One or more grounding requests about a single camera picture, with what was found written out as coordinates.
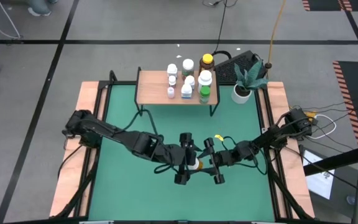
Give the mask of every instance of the bottle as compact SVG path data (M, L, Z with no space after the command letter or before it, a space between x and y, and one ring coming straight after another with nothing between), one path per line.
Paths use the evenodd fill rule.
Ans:
M181 87L181 97L183 99L191 99L191 85L189 84L183 84L183 86Z
M194 76L193 75L187 76L186 79L185 79L185 83L189 84L191 86L191 89L194 90L195 82L194 82Z
M189 75L194 75L194 61L192 59L185 59L182 64L181 78L185 80Z
M169 87L175 88L177 85L177 79L173 75L170 75L168 77L168 83L169 83Z
M206 104L209 101L209 96L211 94L211 89L208 86L201 87L200 91L200 103Z
M175 97L175 90L172 87L168 87L168 98L169 99L174 99Z
M198 89L197 92L201 91L202 86L211 87L212 84L212 73L208 70L203 70L198 77Z
M211 54L204 54L203 58L200 60L200 69L198 70L198 74L203 70L213 71L215 66L214 57Z
M173 75L175 78L178 78L178 68L175 64L169 64L167 68L168 77Z

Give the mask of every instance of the bottle cap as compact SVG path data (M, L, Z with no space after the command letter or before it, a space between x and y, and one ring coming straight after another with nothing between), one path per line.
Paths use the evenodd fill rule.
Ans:
M200 78L202 81L207 82L208 80L212 79L212 73L208 70L203 70L200 73Z
M170 85L174 85L174 84L177 83L177 78L174 77L173 75L170 75L170 76L168 77L168 82L169 82Z
M201 87L200 90L200 95L201 96L209 96L211 94L211 89L209 86L203 86Z
M169 64L167 68L168 73L176 73L178 71L178 68L175 64Z
M212 61L214 60L214 57L211 54L204 54L203 55L203 62L206 64L210 64L212 63Z
M183 68L186 70L191 70L194 68L194 61L192 59L185 59L183 61Z
M193 75L187 76L185 79L185 83L190 84L190 85L194 84L194 76Z
M168 87L168 94L171 95L171 94L174 94L175 92L175 89L172 88L172 87Z
M183 86L181 87L181 92L182 93L191 93L192 88L190 84L183 84Z

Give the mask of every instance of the green table surface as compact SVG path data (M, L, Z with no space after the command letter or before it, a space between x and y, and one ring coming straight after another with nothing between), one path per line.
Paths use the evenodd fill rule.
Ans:
M180 144L179 135L191 132L195 144L215 134L236 141L260 135L255 97L244 105L231 100L232 86L220 86L221 102L213 117L208 106L147 105L166 144ZM106 121L125 127L137 112L134 85L114 85ZM149 117L138 117L129 130L152 133ZM224 150L214 138L215 151ZM228 148L234 145L225 141ZM257 155L259 167L264 159ZM216 185L208 174L191 176L187 185L173 183L175 172L154 174L158 163L133 156L124 146L103 139L89 220L274 221L269 181L257 169L222 167L226 183Z

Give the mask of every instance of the wooden board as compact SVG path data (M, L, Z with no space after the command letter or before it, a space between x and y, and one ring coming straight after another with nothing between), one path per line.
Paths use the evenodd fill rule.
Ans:
M80 94L78 95L78 101L76 105L76 110L90 110L93 112L96 95L98 92L99 82L83 82L81 85ZM104 107L104 97L106 94L102 94L100 114L103 111ZM66 145L66 151L63 157L63 160L68 157L78 146L79 138L69 139ZM50 209L50 216L54 216L61 212L66 204L73 197L74 193L77 191L82 167L85 159L86 148L83 147L79 149L74 155L66 161L65 165L60 171L60 176L57 182L55 196L53 198L52 207ZM94 152L91 153L91 158L94 158ZM89 195L89 188L84 192L83 199L87 199ZM87 200L83 200L82 207L86 208ZM80 215L84 215L85 210L81 209Z
M178 72L175 97L167 96L168 77L166 71L140 71L137 87L137 104L139 105L200 105L200 96L197 93L198 71L194 71L195 89L191 99L182 99L181 87L184 84L181 72ZM212 73L211 95L207 105L218 103L215 72Z
M289 110L287 95L285 94L284 84L282 82L269 82L268 85L268 95L270 98L270 105L272 107L273 120L277 122L279 117L286 113ZM264 102L263 93L260 91L260 100ZM267 111L265 104L262 103L262 114L264 115L265 126L269 126L267 122ZM281 121L280 126L284 124L284 119ZM298 141L288 138L288 145L290 149L293 149L299 152ZM310 200L310 193L306 183L305 173L303 172L303 164L301 157L291 152L290 150L284 148L281 150L281 157L283 162L283 168L285 173L285 180L287 182L287 188L294 196L299 205L305 210L305 212L314 217L313 206ZM276 187L277 197L283 198L281 191ZM279 200L279 209L280 214L285 218L285 207L283 200Z

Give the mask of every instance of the yellow cap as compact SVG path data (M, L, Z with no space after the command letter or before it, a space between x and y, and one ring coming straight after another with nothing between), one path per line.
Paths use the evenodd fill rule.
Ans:
M214 57L211 54L204 54L203 55L203 62L204 63L212 63Z

